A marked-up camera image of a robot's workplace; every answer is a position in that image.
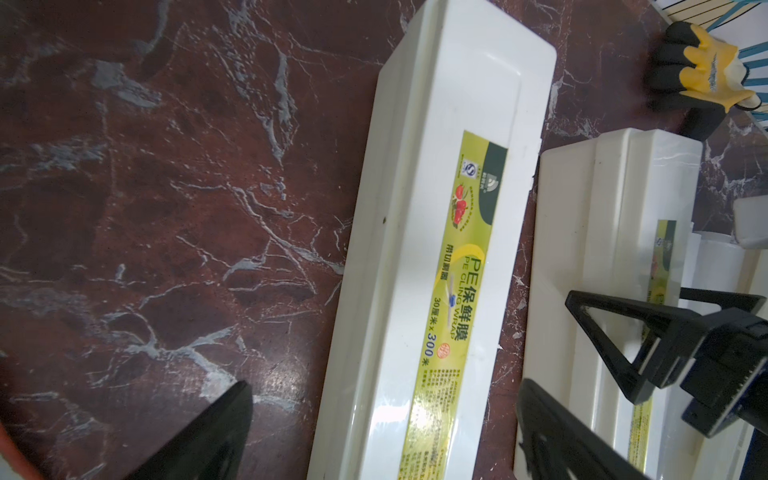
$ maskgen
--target orange object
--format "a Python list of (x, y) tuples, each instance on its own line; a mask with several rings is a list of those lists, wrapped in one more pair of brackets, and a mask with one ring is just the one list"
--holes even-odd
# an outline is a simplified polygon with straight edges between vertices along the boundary
[(0, 424), (0, 455), (10, 465), (11, 470), (24, 480), (45, 480), (40, 472), (16, 448), (16, 444)]

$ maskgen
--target logo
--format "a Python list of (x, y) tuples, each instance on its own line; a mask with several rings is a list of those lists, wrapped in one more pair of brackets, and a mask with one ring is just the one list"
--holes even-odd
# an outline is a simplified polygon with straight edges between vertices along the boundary
[(462, 161), (461, 175), (475, 180), (478, 177), (478, 165), (469, 160)]
[(458, 228), (458, 225), (464, 218), (464, 213), (467, 211), (467, 200), (464, 198), (464, 184), (456, 187), (456, 192), (451, 199), (451, 216), (453, 221), (453, 227)]
[(484, 192), (492, 192), (498, 188), (498, 178), (494, 174), (487, 174), (483, 172), (482, 185), (483, 186), (481, 186), (481, 189), (484, 188)]
[(448, 343), (443, 343), (440, 348), (437, 349), (437, 357), (444, 359), (451, 354), (451, 346)]

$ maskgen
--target yellow-green label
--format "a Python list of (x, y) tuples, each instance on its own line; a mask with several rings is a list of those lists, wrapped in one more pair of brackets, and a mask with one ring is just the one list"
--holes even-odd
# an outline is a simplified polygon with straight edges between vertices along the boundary
[(506, 148), (464, 132), (398, 480), (445, 474), (506, 158)]
[[(667, 284), (670, 279), (672, 249), (674, 247), (674, 231), (676, 220), (659, 220), (656, 226), (654, 240), (654, 256), (650, 264), (650, 280), (648, 280), (648, 295), (646, 301), (663, 305), (667, 298)], [(647, 330), (643, 331), (643, 340)], [(629, 436), (629, 453), (627, 459), (641, 472), (645, 472), (648, 453), (648, 434), (650, 429), (650, 411), (653, 399), (635, 405), (632, 409), (632, 430)]]

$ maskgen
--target marble countertop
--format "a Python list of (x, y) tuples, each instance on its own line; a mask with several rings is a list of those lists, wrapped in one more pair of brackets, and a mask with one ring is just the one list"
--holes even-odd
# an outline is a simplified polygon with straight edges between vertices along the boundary
[[(121, 478), (235, 379), (240, 478), (306, 477), (376, 75), (420, 3), (0, 4), (0, 420), (49, 478)], [(544, 149), (680, 124), (645, 107), (647, 0), (495, 3), (558, 50)], [(766, 172), (731, 114), (696, 228)], [(476, 479), (514, 478), (535, 204)]]

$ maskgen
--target yellow and black glove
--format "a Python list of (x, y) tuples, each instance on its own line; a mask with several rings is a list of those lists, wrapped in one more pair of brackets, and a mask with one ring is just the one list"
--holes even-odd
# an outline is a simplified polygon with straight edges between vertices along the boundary
[(648, 86), (663, 95), (650, 106), (655, 111), (689, 108), (681, 135), (706, 140), (731, 107), (755, 110), (760, 98), (742, 83), (749, 70), (739, 49), (717, 40), (699, 25), (674, 22), (654, 54)]

